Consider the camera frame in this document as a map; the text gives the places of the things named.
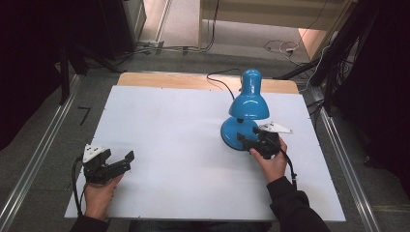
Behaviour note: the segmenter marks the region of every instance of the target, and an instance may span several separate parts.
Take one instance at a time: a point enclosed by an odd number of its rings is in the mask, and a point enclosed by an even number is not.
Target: lamp shade
[[[248,70],[242,76],[242,92],[229,108],[229,114],[238,119],[269,118],[269,108],[260,96],[262,74],[258,70]]]

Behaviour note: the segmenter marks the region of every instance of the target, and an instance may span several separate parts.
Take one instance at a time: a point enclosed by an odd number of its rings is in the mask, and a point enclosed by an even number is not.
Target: lamp base
[[[223,141],[230,148],[245,151],[244,145],[237,138],[238,133],[243,134],[246,139],[257,140],[257,135],[253,132],[253,127],[257,127],[257,124],[253,120],[243,120],[238,122],[237,118],[230,117],[223,122],[220,127],[220,135]]]

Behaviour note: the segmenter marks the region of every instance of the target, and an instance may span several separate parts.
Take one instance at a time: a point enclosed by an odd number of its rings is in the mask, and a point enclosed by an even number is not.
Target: hand
[[[281,137],[279,140],[280,148],[286,152],[287,145]],[[284,176],[287,160],[282,152],[279,152],[273,159],[263,159],[263,157],[255,149],[251,148],[249,151],[262,168],[263,175],[265,176],[268,184]]]
[[[124,175],[117,176],[105,185],[88,184],[85,188],[85,216],[104,220],[108,217],[108,208],[114,197],[114,190]]]

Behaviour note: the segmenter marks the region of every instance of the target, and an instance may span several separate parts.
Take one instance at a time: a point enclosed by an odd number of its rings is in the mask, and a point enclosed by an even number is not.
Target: blue desk lamp
[[[244,135],[247,139],[257,140],[253,127],[257,124],[253,120],[269,118],[269,108],[260,96],[262,74],[258,70],[248,70],[242,75],[242,92],[229,108],[228,118],[220,128],[223,141],[229,147],[244,151],[243,144],[237,134]]]

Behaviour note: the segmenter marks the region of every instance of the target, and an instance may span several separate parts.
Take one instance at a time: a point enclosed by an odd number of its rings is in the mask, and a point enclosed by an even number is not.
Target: black sleeve
[[[71,232],[106,232],[108,223],[92,217],[80,216],[72,227]]]
[[[323,219],[308,204],[303,191],[295,190],[286,177],[267,186],[271,195],[271,209],[280,222],[281,232],[330,231]]]

